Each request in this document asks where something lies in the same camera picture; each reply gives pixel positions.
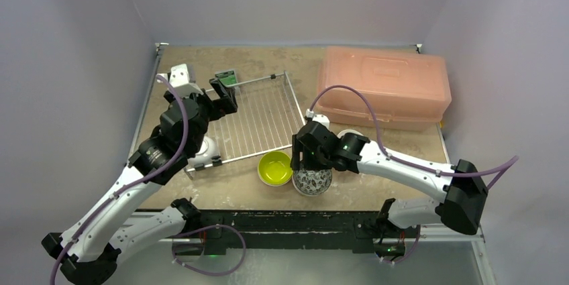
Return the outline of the white orange bowl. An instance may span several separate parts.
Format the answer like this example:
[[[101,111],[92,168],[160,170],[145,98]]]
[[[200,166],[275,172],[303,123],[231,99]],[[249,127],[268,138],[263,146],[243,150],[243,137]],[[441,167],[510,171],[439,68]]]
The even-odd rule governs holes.
[[[338,132],[337,136],[338,136],[339,138],[342,138],[343,136],[345,136],[345,135],[348,134],[348,133],[353,133],[353,134],[356,134],[356,135],[363,135],[361,132],[356,131],[355,129],[344,129],[344,130]]]

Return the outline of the black white patterned bowl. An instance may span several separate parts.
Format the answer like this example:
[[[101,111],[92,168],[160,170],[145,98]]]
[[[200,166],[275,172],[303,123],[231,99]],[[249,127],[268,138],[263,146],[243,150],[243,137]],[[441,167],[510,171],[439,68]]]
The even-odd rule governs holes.
[[[301,167],[293,171],[292,181],[295,189],[304,196],[319,196],[331,186],[333,177],[330,169],[307,170]]]

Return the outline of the plain white bowl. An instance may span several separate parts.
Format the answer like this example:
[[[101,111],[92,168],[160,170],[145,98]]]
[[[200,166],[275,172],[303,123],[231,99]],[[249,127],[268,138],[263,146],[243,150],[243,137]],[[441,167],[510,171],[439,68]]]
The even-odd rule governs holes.
[[[220,150],[217,142],[214,139],[205,136],[199,151],[196,153],[194,158],[189,159],[189,162],[194,164],[207,164],[211,163],[216,156],[220,156]]]

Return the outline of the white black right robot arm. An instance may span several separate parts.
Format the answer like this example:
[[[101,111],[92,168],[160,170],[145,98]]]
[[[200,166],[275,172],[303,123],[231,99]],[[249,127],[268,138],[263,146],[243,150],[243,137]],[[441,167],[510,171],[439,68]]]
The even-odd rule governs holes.
[[[475,166],[461,160],[455,166],[429,162],[398,152],[383,154],[376,141],[359,133],[334,134],[310,121],[292,137],[291,167],[305,174],[332,169],[388,178],[426,194],[409,201],[387,200],[376,226],[386,236],[414,225],[442,223],[453,231],[474,235],[488,196]]]

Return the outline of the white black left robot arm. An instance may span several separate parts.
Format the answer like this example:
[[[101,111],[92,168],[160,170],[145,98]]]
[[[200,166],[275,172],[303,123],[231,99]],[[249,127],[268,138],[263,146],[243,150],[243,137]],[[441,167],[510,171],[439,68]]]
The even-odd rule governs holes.
[[[127,161],[114,185],[77,223],[63,233],[49,233],[42,246],[56,261],[58,273],[73,284],[102,284],[134,254],[167,237],[205,233],[200,210],[180,198],[157,215],[129,227],[125,221],[151,195],[184,169],[201,149],[208,125],[238,109],[235,90],[210,80],[218,98],[211,99],[182,76],[157,79],[168,87],[168,109],[160,124]]]

